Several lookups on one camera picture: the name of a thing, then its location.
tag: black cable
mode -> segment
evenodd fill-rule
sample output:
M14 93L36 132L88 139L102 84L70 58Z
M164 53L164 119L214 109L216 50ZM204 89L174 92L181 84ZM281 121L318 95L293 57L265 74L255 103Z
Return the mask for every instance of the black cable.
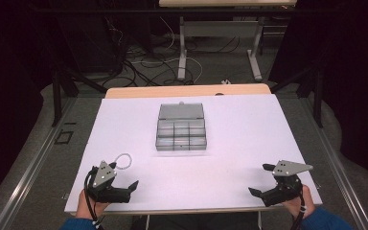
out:
M173 74L174 74L173 78L172 78L172 79L169 79L169 80L164 80L164 81L163 81L163 84L164 84L164 85L172 85L172 84L174 84L175 82L179 82L180 84L183 84L183 85L190 85L190 84L194 84L194 82L193 82L193 73L192 73L190 70L185 69L185 68L184 68L184 69L185 69L186 71L188 71L188 72L189 72L189 74L190 74L190 76L191 76L191 79L190 79L190 80L177 80L177 79L176 79L176 74L175 74L174 69L179 69L179 68L180 68L180 67L175 67L175 68L171 68L171 67L170 67L170 69L167 69L167 70L165 70L165 71L163 71L163 72L159 73L158 75L154 76L151 80L152 80L152 81L154 81L155 79L160 78L160 76L161 76L161 75L163 75L164 73L167 73L168 71L172 71L172 72L173 72Z
M145 58L147 58L147 57L143 57L140 61L139 61L139 63L143 66L143 67L145 67L145 68L158 68L158 67L161 67L161 66L163 66L163 65L165 65L166 64L166 57L164 56L164 55L162 55L162 54L155 54L155 55L159 55L159 56L161 56L161 57L156 57L156 56L153 56L152 58L155 58L156 59L156 61L155 62L153 62L153 61L147 61L147 60L145 60Z
M164 62L163 61L163 64L164 65L166 65L169 69L168 70L166 70L166 71L163 71L162 73L160 73L160 74L158 74L158 75L156 75L156 76L154 76L151 80L153 81L155 78L157 78L158 76L160 76L160 75L162 75L163 73L165 73L165 72L167 72L167 71L169 71L169 70L171 70L172 71L172 76L176 79L177 78L177 74L175 73L175 71L173 70L173 68L167 63L167 62Z
M194 45L194 48L189 48L188 45L189 44L193 44ZM198 45L196 44L196 42L194 42L193 40L186 40L185 41L185 49L188 51L188 52L191 52L191 51L194 51L196 50L196 48L198 48Z
M233 52L233 51L235 51L238 47L239 47L239 45L241 44L241 38L240 37L238 37L238 43L236 44L236 46L234 47L234 48L232 48L232 50L229 50L229 51L222 51L223 49L225 49L226 47L228 47L229 46L229 44L231 44L232 43L232 41L234 41L235 40L235 36L234 37L232 37L232 39L228 42L228 43L226 43L226 45L224 45L222 48L220 48L220 49L218 49L218 50L216 50L216 51L196 51L195 49L193 49L193 50L191 50L191 49L188 49L187 47L186 47L186 49L190 52L190 53L195 53L195 54L216 54L216 53L231 53L231 52Z
M129 48L126 52L126 58L135 60L136 58L145 57L146 53L142 53L140 51L135 51L135 50L139 50L139 49L140 48L138 48L138 47Z
M138 86L137 85L137 83L134 81L134 79L135 78L133 78L133 79L130 79L130 78L128 78L128 77L123 77L123 76L118 76L118 77L114 77L114 78L112 78L112 79L109 79L109 80L106 80L106 81L104 81L103 82L103 86L106 84L106 83L108 83L108 82L110 82L110 81L112 81L112 80L117 80L117 79L124 79L124 80L128 80L129 81L129 83L127 84L127 85L123 85L123 86L121 86L121 87L130 87L131 85L134 85L134 86Z
M165 48L164 51L167 51L168 49L173 50L173 52L171 54L169 54L168 56L165 56L165 58L171 58L171 57L174 57L178 53L178 51L179 51L178 42L179 42L179 40L178 41L175 40L173 43L172 43L171 40L167 40L167 41L161 43L158 46L155 45L155 47L163 47L163 48ZM163 45L166 44L166 43L169 43L170 45L168 47L164 47Z
M93 211L94 211L95 217L98 218L96 208L97 208L97 201L94 202L94 210Z
M305 212L307 211L306 210L306 202L304 201L304 198L303 198L303 192L301 191L301 194L300 194L300 199L301 199L301 207L300 207L300 213L298 214L297 218L295 219L295 221L292 223L292 226L291 226L291 230L296 230L300 227L300 224L301 224L301 221L303 220L303 216L305 214Z
M83 192L84 192L84 195L85 195L85 201L86 201L86 205L88 206L88 210L89 210L89 213L91 214L91 217L94 221L97 221L97 215L95 214L95 211L92 210L92 207L91 207L91 202L89 201L89 196L88 196L88 179L89 177L94 173L94 170L91 170L88 175L85 177L85 180L84 180L84 185L83 185Z
M167 37L164 37L164 36L156 36L156 37L163 38L164 41L163 42L160 42L160 43L153 44L153 47L163 47L163 48L166 48L166 47L164 47L165 44L172 44L172 40L173 40L172 38L167 38Z
M125 64L128 68L130 68L130 69L133 71L133 73L134 73L134 74L136 74L140 79L142 79L142 80L146 83L146 86L161 86L160 84L158 84L158 83L156 83L156 82L152 81L151 79L149 79L148 77L146 77L144 74L142 74L140 71L138 71L138 70L133 66L133 64L132 64L130 61L126 60L126 61L124 62L124 64Z

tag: white desk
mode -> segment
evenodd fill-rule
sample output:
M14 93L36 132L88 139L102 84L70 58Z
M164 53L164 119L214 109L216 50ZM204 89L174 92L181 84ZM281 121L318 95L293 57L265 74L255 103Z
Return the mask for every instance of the white desk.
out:
M194 8L194 7L269 7L292 6L297 0L160 0L161 7L167 8ZM185 49L186 36L241 36L253 37L252 49L247 50L250 66L255 81L262 81L256 54L265 23L265 18L259 21L184 21L180 17L180 61L177 78L185 79L187 50Z
M304 163L275 95L179 97L177 89L180 87L202 93L205 92L202 89L210 86L173 87L174 97L168 98L160 98L160 95L124 98L122 95L120 99L103 99L65 212L76 212L83 180L92 166L98 167L102 160L110 163L124 152L131 155L132 165L124 171L117 170L113 187L126 188L136 180L139 185L132 193L130 203L111 204L107 213L144 215L267 210L263 202L247 189L252 187L265 192L275 187L272 174L265 171L262 164L275 165L279 160ZM225 93L225 88L235 89L237 85L213 87ZM160 93L169 86L158 88ZM157 90L157 87L151 87L151 90ZM160 104L179 102L203 104L207 150L156 150ZM312 188L314 203L322 203L310 173L302 172L299 177Z

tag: black curtain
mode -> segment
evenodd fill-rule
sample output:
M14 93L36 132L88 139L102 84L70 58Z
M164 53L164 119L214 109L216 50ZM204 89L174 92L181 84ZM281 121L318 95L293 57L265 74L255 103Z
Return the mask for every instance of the black curtain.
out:
M52 81L50 58L20 0L0 1L0 184L25 144Z
M319 1L299 0L296 7L312 7L315 2ZM322 9L340 6L321 2ZM336 26L332 51L326 56L324 101L341 125L341 152L368 170L368 1L347 1L342 12L346 18L292 18L269 80L282 82L316 60Z

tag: white tabletop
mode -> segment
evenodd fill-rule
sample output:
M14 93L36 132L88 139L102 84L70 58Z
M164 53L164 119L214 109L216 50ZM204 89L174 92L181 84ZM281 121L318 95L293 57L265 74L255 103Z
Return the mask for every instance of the white tabletop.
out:
M160 0L160 7L260 7L292 6L297 0Z
M206 150L156 150L160 104L180 102L203 104ZM111 204L106 211L132 215L264 210L262 200L248 191L275 187L262 164L304 163L275 95L103 99L65 212L76 212L92 166L121 153L129 153L132 164L117 170L113 187L127 188L136 180L139 185L130 203ZM123 167L127 159L120 160ZM299 177L315 188L309 172ZM311 191L314 203L321 204L318 192Z

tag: metal frame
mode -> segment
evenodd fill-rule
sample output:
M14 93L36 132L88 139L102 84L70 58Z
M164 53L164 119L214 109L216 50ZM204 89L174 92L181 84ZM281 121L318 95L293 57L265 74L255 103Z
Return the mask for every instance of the metal frame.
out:
M242 36L253 37L252 49L247 50L250 66L255 81L262 81L262 75L256 60L259 42L262 36L265 18L259 21L184 21L180 17L180 61L178 64L179 80L185 79L187 50L185 49L186 36Z

